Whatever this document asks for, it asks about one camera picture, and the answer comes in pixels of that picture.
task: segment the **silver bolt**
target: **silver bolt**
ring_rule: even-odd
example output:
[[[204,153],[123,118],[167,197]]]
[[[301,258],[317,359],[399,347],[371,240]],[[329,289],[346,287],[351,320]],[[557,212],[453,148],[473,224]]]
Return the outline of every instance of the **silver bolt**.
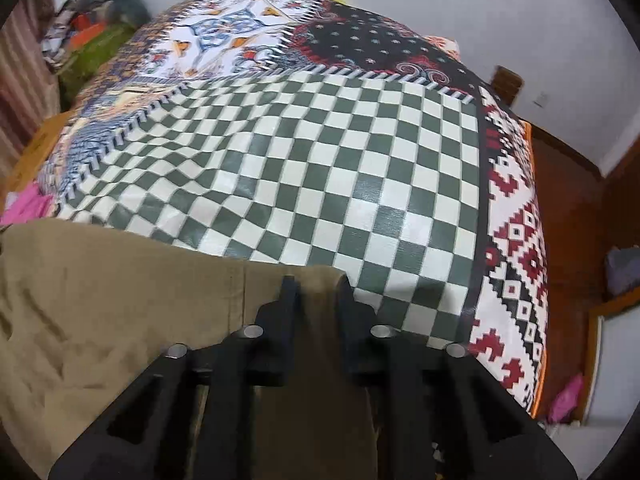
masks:
[[[181,357],[187,355],[188,350],[189,347],[187,345],[176,343],[175,345],[169,346],[168,350],[166,351],[166,356],[170,357],[171,359],[180,359]]]
[[[242,329],[242,336],[255,339],[264,334],[264,329],[259,325],[247,325]]]
[[[393,337],[397,330],[389,325],[374,325],[371,327],[371,335],[380,339]]]
[[[456,359],[459,357],[464,357],[466,355],[466,348],[458,343],[451,343],[445,347],[445,351],[451,357],[455,357]]]

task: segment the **electrical outlet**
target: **electrical outlet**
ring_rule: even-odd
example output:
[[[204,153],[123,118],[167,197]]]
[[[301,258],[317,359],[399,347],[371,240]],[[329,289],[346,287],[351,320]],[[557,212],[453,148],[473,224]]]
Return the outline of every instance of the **electrical outlet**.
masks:
[[[546,104],[549,102],[549,94],[546,92],[540,92],[540,95],[536,97],[533,104],[538,105],[540,108],[544,108]]]

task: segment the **checkered fabric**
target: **checkered fabric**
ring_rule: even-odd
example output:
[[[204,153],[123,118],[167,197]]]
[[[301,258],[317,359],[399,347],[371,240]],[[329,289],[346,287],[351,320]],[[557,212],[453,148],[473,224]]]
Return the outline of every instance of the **checkered fabric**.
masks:
[[[309,72],[191,82],[59,216],[337,267],[381,322],[441,347],[470,279],[478,155],[475,105],[420,84]]]

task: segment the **patchwork bedspread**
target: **patchwork bedspread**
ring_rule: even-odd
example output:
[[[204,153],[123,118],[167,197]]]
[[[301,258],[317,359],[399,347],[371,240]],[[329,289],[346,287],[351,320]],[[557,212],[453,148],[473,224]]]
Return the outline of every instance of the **patchwork bedspread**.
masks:
[[[524,130],[433,43],[329,0],[189,0],[84,94],[40,182],[61,218],[337,267],[531,409],[547,300]]]

